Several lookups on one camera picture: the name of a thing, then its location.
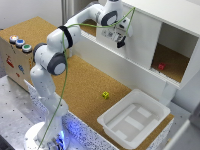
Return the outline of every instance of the white plastic bin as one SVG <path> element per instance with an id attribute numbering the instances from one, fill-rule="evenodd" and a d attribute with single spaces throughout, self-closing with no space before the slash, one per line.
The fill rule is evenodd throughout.
<path id="1" fill-rule="evenodd" d="M 135 89 L 97 121 L 105 133 L 126 149 L 137 148 L 169 115 L 170 109 Z"/>

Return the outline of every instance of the red block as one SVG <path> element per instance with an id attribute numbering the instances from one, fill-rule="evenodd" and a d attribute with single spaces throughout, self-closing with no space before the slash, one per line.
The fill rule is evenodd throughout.
<path id="1" fill-rule="evenodd" d="M 166 64 L 160 63 L 158 66 L 158 69 L 163 70 L 165 68 Z"/>

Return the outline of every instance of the black strap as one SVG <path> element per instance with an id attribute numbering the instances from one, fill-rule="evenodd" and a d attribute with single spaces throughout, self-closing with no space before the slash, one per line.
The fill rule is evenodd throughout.
<path id="1" fill-rule="evenodd" d="M 67 40 L 68 40 L 68 43 L 69 43 L 68 48 L 72 47 L 72 45 L 73 45 L 73 39 L 72 39 L 71 34 L 68 31 L 68 28 L 65 27 L 65 26 L 60 26 L 58 28 L 61 29 L 64 32 L 65 36 L 67 37 Z"/>

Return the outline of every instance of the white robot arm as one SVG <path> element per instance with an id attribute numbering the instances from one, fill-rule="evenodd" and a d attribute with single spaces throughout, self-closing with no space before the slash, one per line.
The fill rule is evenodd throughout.
<path id="1" fill-rule="evenodd" d="M 55 85 L 51 75 L 60 75 L 65 71 L 66 59 L 64 50 L 72 47 L 80 40 L 81 29 L 79 24 L 85 20 L 92 19 L 102 26 L 109 26 L 123 18 L 123 6 L 121 0 L 107 0 L 105 7 L 101 6 L 98 2 L 90 3 L 84 10 L 70 18 L 64 26 L 59 27 L 47 37 L 47 44 L 40 43 L 34 49 L 34 61 L 36 65 L 31 69 L 31 79 L 41 97 L 41 102 L 47 107 L 49 114 L 46 118 L 44 126 L 37 134 L 37 140 L 42 141 L 44 133 L 48 128 L 50 120 L 59 104 L 60 97 L 55 93 Z M 129 26 L 130 19 L 125 18 L 122 22 L 111 28 L 118 28 L 126 32 Z M 118 42 L 118 47 L 123 46 L 125 37 L 117 32 L 113 32 L 113 40 Z M 128 28 L 127 36 L 132 36 L 132 27 Z M 68 106 L 64 100 L 61 102 L 52 124 L 43 141 L 44 149 L 47 148 L 49 142 L 55 139 L 62 131 L 61 117 L 68 112 Z"/>

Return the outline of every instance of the green cable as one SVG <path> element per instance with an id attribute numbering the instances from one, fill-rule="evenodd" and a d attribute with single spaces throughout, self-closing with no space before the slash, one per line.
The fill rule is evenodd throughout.
<path id="1" fill-rule="evenodd" d="M 133 17 L 134 11 L 135 11 L 135 7 L 133 7 L 121 20 L 119 20 L 118 22 L 116 22 L 116 23 L 114 23 L 114 24 L 112 24 L 112 25 L 109 25 L 109 26 L 95 26 L 95 25 L 82 24 L 82 23 L 80 23 L 80 24 L 72 24 L 72 25 L 68 26 L 68 28 L 70 28 L 70 27 L 72 27 L 72 26 L 75 26 L 75 25 L 83 25 L 83 26 L 89 26 L 89 27 L 95 27 L 95 28 L 108 28 L 108 27 L 112 27 L 112 26 L 114 26 L 114 25 L 116 25 L 116 24 L 122 22 L 122 20 L 124 20 L 124 19 L 131 13 L 131 11 L 133 11 L 133 13 L 132 13 L 132 16 L 131 16 L 131 19 L 130 19 L 128 28 L 127 28 L 127 30 L 126 30 L 126 34 L 127 34 L 128 29 L 129 29 L 129 27 L 130 27 L 130 23 L 131 23 L 131 21 L 132 21 L 132 17 Z M 40 142 L 40 145 L 39 145 L 39 147 L 38 147 L 38 150 L 39 150 L 39 148 L 41 147 L 41 145 L 42 145 L 42 143 L 43 143 L 43 141 L 44 141 L 44 138 L 45 138 L 45 136 L 46 136 L 46 134 L 47 134 L 47 132 L 48 132 L 48 130 L 49 130 L 49 127 L 51 126 L 51 123 L 52 123 L 52 121 L 53 121 L 53 119 L 54 119 L 54 117 L 55 117 L 55 115 L 56 115 L 56 113 L 57 113 L 57 111 L 58 111 L 58 108 L 59 108 L 60 103 L 61 103 L 62 98 L 63 98 L 65 86 L 66 86 L 67 72 L 68 72 L 68 64 L 67 64 L 67 54 L 66 54 L 65 43 L 64 43 L 64 32 L 63 32 L 63 35 L 62 35 L 62 41 L 63 41 L 62 43 L 63 43 L 64 54 L 65 54 L 65 59 L 66 59 L 66 74 L 65 74 L 64 86 L 63 86 L 63 89 L 62 89 L 62 93 L 61 93 L 61 97 L 60 97 L 60 101 L 59 101 L 59 103 L 58 103 L 58 106 L 57 106 L 57 108 L 56 108 L 56 110 L 55 110 L 55 112 L 54 112 L 54 114 L 53 114 L 53 116 L 52 116 L 52 118 L 51 118 L 51 121 L 50 121 L 50 123 L 49 123 L 49 125 L 48 125 L 48 127 L 47 127 L 47 129 L 46 129 L 46 131 L 45 131 L 45 134 L 44 134 L 44 136 L 43 136 L 43 138 L 42 138 L 42 141 Z"/>

